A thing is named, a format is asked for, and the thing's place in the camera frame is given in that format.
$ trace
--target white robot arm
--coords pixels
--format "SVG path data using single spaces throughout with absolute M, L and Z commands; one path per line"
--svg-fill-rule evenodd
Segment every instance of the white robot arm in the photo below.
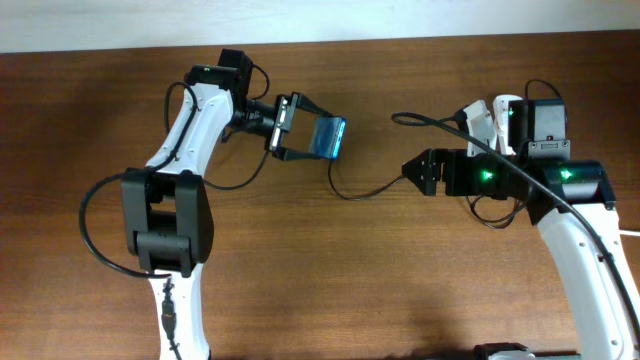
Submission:
M 446 125 L 421 115 L 394 114 L 394 121 L 398 117 L 422 120 L 457 132 L 474 145 L 467 150 L 426 150 L 403 165 L 403 175 L 425 195 L 435 195 L 435 183 L 442 180 L 449 196 L 514 197 L 525 203 L 560 273 L 580 338 L 580 358 L 640 358 L 640 298 L 622 250 L 615 196 L 604 168 L 595 161 L 569 160 L 570 142 L 561 99 L 522 100 L 503 95 L 494 105 L 501 120 L 497 134 L 502 156 L 495 153 L 495 143 L 476 136 L 490 134 L 492 122 L 484 121 L 480 112 L 470 116 L 475 113 L 468 109 L 474 105 L 454 115 L 460 131 L 450 131 Z M 520 151 L 511 155 L 516 149 Z M 531 181 L 557 199 L 539 191 Z M 558 199 L 572 205 L 593 232 Z M 516 345 L 479 346 L 476 356 L 487 360 L 536 358 Z
M 185 88 L 182 108 L 146 167 L 129 169 L 96 183 L 80 206 L 80 231 L 91 252 L 105 265 L 151 282 L 158 311 L 161 360 L 204 360 L 211 356 L 203 331 L 200 280 L 213 244 L 214 223 L 203 177 L 225 127 L 263 136 L 263 163 L 268 153 L 283 161 L 335 159 L 338 155 L 346 120 L 333 116 L 301 93 L 279 95 L 275 106 L 248 99 L 254 67 L 258 68 L 242 51 L 228 49 L 222 51 L 217 66 L 194 66 L 184 82 L 169 87 L 165 100 L 167 130 L 169 96 L 177 85 Z M 296 109 L 320 116 L 308 151 L 282 145 Z M 138 257 L 145 273 L 106 258 L 93 245 L 87 231 L 89 200 L 102 186 L 118 179 L 122 180 L 127 247 Z M 207 184 L 225 190 L 247 183 L 226 188 Z M 173 201 L 175 212 L 154 209 L 153 204 L 164 201 Z

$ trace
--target white wall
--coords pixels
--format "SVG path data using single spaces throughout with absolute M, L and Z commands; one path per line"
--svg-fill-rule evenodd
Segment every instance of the white wall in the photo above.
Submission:
M 640 0 L 0 0 L 0 52 L 640 28 Z

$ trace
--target wooden table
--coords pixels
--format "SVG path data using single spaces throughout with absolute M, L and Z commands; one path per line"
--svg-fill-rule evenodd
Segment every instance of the wooden table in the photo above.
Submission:
M 269 72 L 268 102 L 295 90 L 348 118 L 336 182 L 350 193 L 385 183 L 428 147 L 465 146 L 437 129 L 395 125 L 392 112 L 444 117 L 546 79 L 567 103 L 572 157 L 605 165 L 621 227 L 640 227 L 640 32 L 236 48 Z M 97 180 L 155 153 L 166 86 L 219 51 L 0 56 L 0 358 L 157 358 L 149 284 L 96 261 L 79 235 L 78 206 Z M 255 75 L 252 93 L 263 86 Z M 289 144 L 308 142 L 312 118 L 304 119 Z M 250 135 L 219 145 L 207 178 L 244 180 L 262 147 Z M 346 202 L 326 171 L 325 161 L 270 159 L 247 188 L 209 191 L 216 233 L 202 298 L 216 357 L 383 358 L 497 341 L 576 349 L 560 278 L 526 215 L 492 231 L 464 200 L 424 197 L 408 181 Z M 98 194 L 90 231 L 105 254 L 137 267 L 120 201 L 115 185 Z M 623 242 L 640 276 L 640 243 Z

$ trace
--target cable connector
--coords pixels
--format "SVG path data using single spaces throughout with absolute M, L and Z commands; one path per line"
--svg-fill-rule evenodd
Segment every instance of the cable connector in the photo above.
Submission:
M 171 289 L 173 289 L 173 284 L 171 283 L 171 278 L 167 279 L 167 282 L 164 284 L 164 288 L 162 292 L 164 293 L 164 300 L 162 300 L 162 328 L 164 332 L 167 334 L 167 339 L 169 340 L 169 344 L 171 347 L 169 348 L 176 354 L 176 359 L 182 360 L 180 357 L 180 352 L 178 351 L 178 345 L 174 341 L 175 331 L 176 331 L 176 312 L 173 301 L 171 300 Z

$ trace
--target black cable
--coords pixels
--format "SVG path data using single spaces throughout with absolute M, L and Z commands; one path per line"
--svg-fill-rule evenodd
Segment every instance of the black cable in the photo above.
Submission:
M 428 116 L 425 116 L 426 119 L 429 119 L 429 121 L 431 122 L 439 122 L 439 123 L 445 123 L 447 121 L 453 121 L 453 117 L 446 117 L 444 119 L 440 119 L 440 120 L 436 120 L 436 119 L 432 119 Z M 425 122 L 415 122 L 415 121 L 406 121 L 406 120 L 402 120 L 402 119 L 396 119 L 393 120 L 393 122 L 395 122 L 396 124 L 400 124 L 400 125 L 404 125 L 404 126 L 430 126 L 432 124 L 428 124 Z
M 529 81 L 527 81 L 526 84 L 524 84 L 524 99 L 525 100 L 529 100 L 529 85 L 533 82 L 539 82 L 541 84 L 546 85 L 549 89 L 551 89 L 551 91 L 553 91 L 553 93 L 564 102 L 564 99 L 562 99 L 562 95 L 560 95 L 560 91 L 558 91 L 558 89 L 556 89 L 555 86 L 553 86 L 550 82 L 542 80 L 542 79 L 530 79 Z M 567 106 L 565 104 L 564 107 L 564 132 L 566 134 L 567 129 L 569 127 L 569 113 L 567 112 Z
M 178 141 L 176 142 L 176 145 L 173 147 L 173 149 L 171 150 L 171 152 L 169 153 L 169 156 L 167 156 L 167 158 L 160 164 L 153 166 L 153 167 L 148 167 L 144 170 L 138 170 L 141 172 L 144 172 L 147 176 L 151 175 L 153 173 L 155 173 L 156 171 L 164 168 L 165 166 L 169 165 L 169 163 L 171 163 L 171 161 L 173 161 L 173 159 L 176 158 L 176 155 L 178 153 L 178 150 L 180 150 L 180 145 L 182 145 L 182 141 L 184 140 L 185 135 L 187 134 L 187 130 L 189 129 L 189 126 L 191 125 L 191 122 L 193 121 L 193 118 L 196 115 L 196 111 L 198 111 L 198 101 L 196 98 L 195 93 L 193 92 L 193 89 L 191 89 L 191 87 L 182 82 L 182 81 L 177 81 L 174 82 L 173 84 L 171 84 L 169 86 L 169 89 L 167 90 L 167 94 L 165 97 L 165 115 L 168 113 L 168 106 L 166 106 L 168 104 L 168 99 L 171 96 L 171 90 L 177 86 L 177 85 L 181 85 L 184 86 L 185 89 L 187 89 L 187 91 L 189 91 L 189 93 L 191 94 L 191 99 L 193 100 L 193 106 L 191 107 L 191 113 L 189 114 L 189 118 L 187 119 L 187 122 L 185 123 L 184 128 L 182 129 L 182 132 L 180 133 L 180 136 L 178 137 Z M 104 256 L 99 250 L 98 248 L 96 248 L 96 246 L 93 244 L 93 241 L 91 240 L 91 237 L 89 236 L 89 231 L 87 230 L 87 223 L 86 223 L 86 215 L 87 215 L 87 207 L 89 206 L 89 201 L 91 200 L 91 198 L 96 194 L 96 192 L 98 192 L 98 190 L 100 190 L 103 186 L 112 183 L 116 180 L 120 180 L 124 177 L 124 173 L 119 173 L 119 174 L 115 174 L 115 175 L 111 175 L 109 177 L 106 177 L 100 181 L 98 181 L 95 185 L 93 185 L 91 187 L 91 189 L 89 189 L 89 191 L 85 194 L 84 198 L 82 199 L 82 202 L 80 203 L 80 210 L 78 212 L 78 224 L 80 226 L 80 234 L 82 235 L 82 238 L 84 240 L 85 245 L 87 245 L 87 247 L 89 248 L 89 251 L 91 251 L 91 253 L 103 264 L 105 264 L 106 266 L 119 271 L 123 274 L 129 275 L 129 276 L 133 276 L 136 278 L 144 278 L 144 279 L 161 279 L 161 278 L 166 278 L 169 277 L 171 275 L 169 274 L 162 274 L 162 275 L 157 275 L 157 274 L 149 274 L 149 273 L 143 273 L 143 272 L 139 272 L 139 271 L 135 271 L 135 270 L 131 270 L 129 268 L 126 268 L 122 265 L 118 265 L 115 262 L 109 260 L 106 256 Z
M 262 170 L 262 167 L 264 166 L 264 163 L 267 162 L 267 155 L 269 155 L 269 151 L 265 151 L 264 155 L 262 156 L 262 160 L 260 160 L 260 165 L 258 165 L 258 168 L 256 169 L 256 171 L 253 173 L 253 175 L 251 175 L 251 177 L 249 179 L 247 179 L 245 182 L 238 184 L 238 185 L 233 185 L 233 186 L 220 186 L 220 185 L 216 185 L 213 184 L 207 180 L 204 180 L 204 184 L 207 186 L 211 186 L 212 188 L 216 189 L 216 190 L 236 190 L 236 189 L 240 189 L 242 187 L 245 187 L 247 185 L 249 185 L 249 183 L 251 183 L 253 181 L 253 179 L 255 179 L 258 174 L 260 173 L 260 170 Z
M 189 84 L 187 84 L 184 81 L 176 81 L 173 84 L 169 85 L 169 87 L 167 88 L 167 93 L 164 96 L 164 129 L 167 131 L 167 134 L 171 130 L 171 126 L 169 126 L 169 100 L 171 100 L 171 92 L 173 91 L 173 88 L 178 85 L 184 87 L 191 95 L 191 99 L 193 101 L 193 106 L 191 107 L 191 114 L 195 115 L 195 112 L 193 111 L 194 107 L 196 110 L 200 110 L 198 108 L 196 93 L 193 91 L 193 89 Z
M 622 276 L 620 275 L 620 272 L 618 271 L 618 268 L 615 265 L 615 259 L 613 257 L 613 254 L 611 254 L 607 250 L 607 247 L 605 246 L 604 242 L 600 238 L 600 235 L 598 235 L 598 233 L 593 228 L 593 226 L 591 226 L 591 224 L 587 221 L 587 219 L 585 219 L 585 217 L 582 216 L 582 214 L 580 214 L 580 212 L 578 212 L 578 210 L 576 210 L 573 206 L 571 206 L 571 204 L 569 204 L 566 200 L 564 200 L 563 198 L 561 198 L 560 196 L 555 194 L 553 191 L 549 190 L 549 188 L 544 186 L 542 183 L 540 183 L 534 177 L 532 177 L 531 175 L 527 174 L 524 170 L 520 169 L 517 165 L 513 164 L 511 161 L 509 161 L 508 159 L 504 158 L 498 152 L 496 152 L 495 150 L 493 150 L 492 148 L 490 148 L 489 146 L 484 144 L 482 141 L 480 141 L 480 140 L 478 140 L 478 139 L 476 139 L 476 138 L 474 138 L 472 136 L 469 136 L 469 135 L 465 134 L 464 132 L 459 131 L 459 130 L 457 130 L 457 129 L 449 126 L 449 125 L 440 123 L 438 121 L 434 121 L 433 119 L 430 119 L 430 118 L 428 118 L 426 116 L 422 116 L 420 114 L 411 113 L 411 112 L 399 112 L 399 113 L 393 114 L 391 116 L 391 120 L 393 122 L 402 124 L 401 122 L 397 121 L 397 120 L 399 120 L 398 119 L 399 117 L 408 117 L 408 118 L 411 118 L 411 119 L 415 119 L 415 120 L 418 120 L 418 121 L 423 121 L 425 123 L 429 123 L 429 125 L 434 125 L 434 126 L 440 128 L 440 129 L 444 130 L 444 131 L 447 131 L 447 132 L 449 132 L 449 133 L 451 133 L 453 135 L 456 135 L 457 137 L 459 137 L 461 139 L 464 139 L 464 140 L 466 140 L 468 142 L 473 143 L 474 145 L 476 145 L 480 149 L 484 150 L 486 153 L 491 154 L 492 156 L 494 156 L 498 162 L 501 162 L 503 165 L 505 165 L 511 171 L 513 171 L 514 173 L 518 174 L 520 177 L 522 177 L 524 180 L 526 180 L 529 184 L 531 184 L 533 187 L 535 187 L 541 193 L 543 193 L 544 195 L 552 198 L 554 201 L 556 201 L 566 211 L 568 211 L 571 214 L 573 214 L 573 216 L 576 217 L 578 222 L 580 222 L 580 224 L 582 224 L 582 226 L 585 228 L 585 230 L 589 233 L 589 235 L 593 239 L 594 245 L 596 246 L 598 251 L 602 254 L 602 258 L 604 259 L 604 262 L 607 264 L 607 267 L 609 268 L 609 272 L 611 273 L 611 277 L 613 278 L 613 281 L 614 281 L 616 287 L 618 288 L 618 291 L 620 292 L 620 297 L 622 298 L 622 302 L 624 303 L 626 311 L 627 311 L 627 313 L 628 313 L 628 315 L 630 317 L 631 326 L 633 327 L 633 331 L 634 331 L 635 341 L 638 341 L 640 339 L 640 322 L 638 321 L 638 315 L 634 311 L 633 303 L 631 302 L 631 297 L 629 296 L 629 292 L 627 291 L 627 288 L 624 286 L 624 281 L 622 280 Z
M 267 86 L 264 88 L 264 92 L 262 94 L 260 94 L 259 96 L 256 96 L 253 98 L 253 100 L 259 100 L 262 99 L 263 97 L 265 97 L 265 95 L 267 95 L 267 93 L 269 92 L 269 88 L 271 87 L 271 79 L 269 79 L 269 75 L 267 75 L 267 72 L 262 70 L 262 68 L 256 64 L 252 65 L 254 68 L 258 69 L 258 71 L 260 71 L 262 73 L 262 75 L 264 75 L 264 79 L 267 82 Z
M 164 333 L 167 335 L 167 340 L 169 340 L 170 350 L 176 355 L 177 360 L 182 360 L 180 356 L 180 351 L 178 351 L 178 345 L 175 341 L 175 331 L 176 331 L 176 311 L 175 304 L 171 300 L 171 289 L 173 289 L 173 284 L 171 283 L 171 278 L 167 278 L 167 282 L 164 284 L 162 288 L 162 292 L 164 293 L 164 300 L 162 300 L 162 328 L 164 329 Z
M 229 138 L 231 138 L 231 135 L 237 133 L 238 131 L 239 130 L 229 130 L 229 133 L 227 133 L 227 129 L 223 128 L 222 135 L 220 135 L 220 142 L 226 144 L 227 141 L 229 141 Z
M 497 229 L 497 230 L 506 229 L 507 227 L 509 227 L 509 225 L 511 225 L 513 220 L 516 218 L 516 215 L 518 215 L 522 210 L 527 208 L 527 204 L 521 203 L 518 199 L 514 199 L 513 210 L 509 214 L 501 217 L 500 219 L 495 219 L 495 220 L 485 219 L 476 212 L 476 205 L 478 201 L 480 201 L 483 198 L 485 198 L 485 196 L 480 195 L 476 197 L 473 201 L 471 201 L 469 200 L 468 196 L 465 196 L 465 199 L 467 200 L 467 204 L 469 204 L 469 210 L 471 211 L 473 216 L 475 216 L 484 226 L 491 229 Z
M 362 195 L 354 195 L 354 196 L 349 196 L 349 195 L 343 195 L 342 193 L 340 193 L 340 191 L 338 191 L 338 189 L 336 189 L 335 185 L 333 184 L 333 180 L 331 179 L 331 165 L 333 165 L 334 161 L 331 160 L 329 161 L 329 171 L 328 171 L 328 177 L 329 177 L 329 185 L 331 185 L 331 189 L 333 189 L 333 192 L 336 193 L 336 195 L 338 195 L 339 198 L 341 198 L 342 200 L 349 200 L 349 201 L 359 201 L 359 200 L 366 200 L 366 199 L 370 199 L 378 194 L 380 194 L 381 192 L 387 190 L 388 188 L 392 187 L 393 185 L 397 184 L 398 182 L 400 182 L 402 179 L 404 179 L 404 175 L 400 175 L 398 177 L 396 177 L 395 179 L 391 180 L 391 182 L 389 182 L 386 185 L 383 185 L 373 191 L 370 191 L 366 194 L 362 194 Z

